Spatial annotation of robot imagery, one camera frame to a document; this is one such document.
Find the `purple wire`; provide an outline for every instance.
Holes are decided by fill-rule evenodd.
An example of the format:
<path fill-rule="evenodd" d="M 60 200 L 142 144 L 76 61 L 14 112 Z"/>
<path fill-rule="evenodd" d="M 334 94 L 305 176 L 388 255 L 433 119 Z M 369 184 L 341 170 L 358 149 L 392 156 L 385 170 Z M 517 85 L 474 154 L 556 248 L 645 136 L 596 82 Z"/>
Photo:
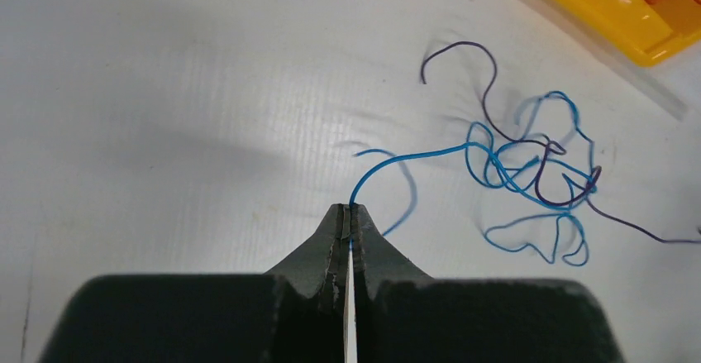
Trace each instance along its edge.
<path fill-rule="evenodd" d="M 600 215 L 601 217 L 604 217 L 604 218 L 607 218 L 611 221 L 615 221 L 615 222 L 618 222 L 622 225 L 631 227 L 631 228 L 633 228 L 641 233 L 644 233 L 645 235 L 649 236 L 650 238 L 652 238 L 655 241 L 658 241 L 659 243 L 665 243 L 665 244 L 701 244 L 701 239 L 696 239 L 696 240 L 693 240 L 693 239 L 663 239 L 663 238 L 655 235 L 654 233 L 647 231 L 645 228 L 640 227 L 639 225 L 636 225 L 632 222 L 628 222 L 628 221 L 623 220 L 619 217 L 612 216 L 611 214 L 607 214 L 607 213 L 601 211 L 596 206 L 594 206 L 594 204 L 591 203 L 591 200 L 589 200 L 588 195 L 592 191 L 592 189 L 596 186 L 596 183 L 599 179 L 599 176 L 601 175 L 601 171 L 602 171 L 601 166 L 594 166 L 592 168 L 591 181 L 587 181 L 587 184 L 582 188 L 582 192 L 580 194 L 578 194 L 577 196 L 574 196 L 572 199 L 565 201 L 565 202 L 552 202 L 552 201 L 544 198 L 540 192 L 539 187 L 540 187 L 540 181 L 541 181 L 541 177 L 543 174 L 543 170 L 545 169 L 547 156 L 549 154 L 562 156 L 562 155 L 567 153 L 567 150 L 560 143 L 558 143 L 557 141 L 551 140 L 551 138 L 546 136 L 546 135 L 543 135 L 543 137 L 546 139 L 546 142 L 533 140 L 533 139 L 527 139 L 525 137 L 522 137 L 520 139 L 513 139 L 512 137 L 508 136 L 506 133 L 501 131 L 501 129 L 499 129 L 494 124 L 494 122 L 492 121 L 492 117 L 489 115 L 489 111 L 487 111 L 487 96 L 489 95 L 489 91 L 494 86 L 494 82 L 496 82 L 496 80 L 497 80 L 498 67 L 497 67 L 497 60 L 494 58 L 494 56 L 489 51 L 489 49 L 487 49 L 486 47 L 484 47 L 480 43 L 470 42 L 470 41 L 458 41 L 458 42 L 455 42 L 453 44 L 450 44 L 450 45 L 444 47 L 443 49 L 440 49 L 439 51 L 433 53 L 432 55 L 429 55 L 421 63 L 421 74 L 420 74 L 421 82 L 423 84 L 427 84 L 425 71 L 426 71 L 426 66 L 428 65 L 428 63 L 431 60 L 433 60 L 438 55 L 442 55 L 443 53 L 447 52 L 450 49 L 453 49 L 457 46 L 462 46 L 462 45 L 473 46 L 473 47 L 476 47 L 478 49 L 481 49 L 489 57 L 489 60 L 492 62 L 494 72 L 492 73 L 492 78 L 489 81 L 487 88 L 482 93 L 482 98 L 480 99 L 480 104 L 482 105 L 482 112 L 484 113 L 484 118 L 487 120 L 489 125 L 499 135 L 501 135 L 503 138 L 505 138 L 511 142 L 538 144 L 539 146 L 542 146 L 545 149 L 545 151 L 543 153 L 543 159 L 542 159 L 541 165 L 538 168 L 538 171 L 537 171 L 536 176 L 534 178 L 536 195 L 543 203 L 551 205 L 551 206 L 562 207 L 562 206 L 567 206 L 567 205 L 573 204 L 573 203 L 575 203 L 583 198 L 584 200 L 586 200 L 587 204 L 592 208 L 592 210 L 594 210 L 594 212 L 597 213 L 598 215 Z"/>
<path fill-rule="evenodd" d="M 558 156 L 562 156 L 567 153 L 567 150 L 557 141 L 551 140 L 549 136 L 543 135 L 543 137 L 546 139 L 546 142 L 538 141 L 538 140 L 533 140 L 533 139 L 527 139 L 524 137 L 519 138 L 519 139 L 514 139 L 504 133 L 501 129 L 497 127 L 497 125 L 494 124 L 492 121 L 492 117 L 489 115 L 489 111 L 487 111 L 487 96 L 489 95 L 489 91 L 492 90 L 492 87 L 494 86 L 494 82 L 497 80 L 498 76 L 498 66 L 497 66 L 497 60 L 494 58 L 494 55 L 492 55 L 492 52 L 489 51 L 484 45 L 481 45 L 480 43 L 477 42 L 470 42 L 470 41 L 458 41 L 453 44 L 450 44 L 443 49 L 440 49 L 439 51 L 433 53 L 432 55 L 429 55 L 422 63 L 421 63 L 421 72 L 420 72 L 420 77 L 421 77 L 421 82 L 423 84 L 427 84 L 426 82 L 426 66 L 428 63 L 436 58 L 438 55 L 442 55 L 443 53 L 447 52 L 450 49 L 453 49 L 457 46 L 472 46 L 476 47 L 480 50 L 482 50 L 488 57 L 489 60 L 492 62 L 492 68 L 493 68 L 493 73 L 492 73 L 492 78 L 489 81 L 489 84 L 487 85 L 487 88 L 484 90 L 482 93 L 482 98 L 479 100 L 480 104 L 482 105 L 482 112 L 484 113 L 484 118 L 487 120 L 489 125 L 497 132 L 499 133 L 502 137 L 505 139 L 511 141 L 511 142 L 517 142 L 517 143 L 523 143 L 523 144 L 538 144 L 539 146 L 542 146 L 545 148 L 545 151 L 543 152 L 543 161 L 541 162 L 540 168 L 538 169 L 538 172 L 536 174 L 536 177 L 533 179 L 535 181 L 535 191 L 536 191 L 536 196 L 546 204 L 549 204 L 551 206 L 556 206 L 556 207 L 564 207 L 564 206 L 569 206 L 571 204 L 574 204 L 575 202 L 579 201 L 580 199 L 584 198 L 587 196 L 587 194 L 592 192 L 592 189 L 596 186 L 596 182 L 598 181 L 598 177 L 601 175 L 601 167 L 597 166 L 596 168 L 593 169 L 592 176 L 594 179 L 592 180 L 591 183 L 587 183 L 584 186 L 584 189 L 582 190 L 581 193 L 578 195 L 572 197 L 569 200 L 566 200 L 564 202 L 552 202 L 545 197 L 542 196 L 541 194 L 541 189 L 540 189 L 540 184 L 541 184 L 541 176 L 543 173 L 543 170 L 545 169 L 546 163 L 547 163 L 547 156 L 549 154 L 554 154 Z"/>

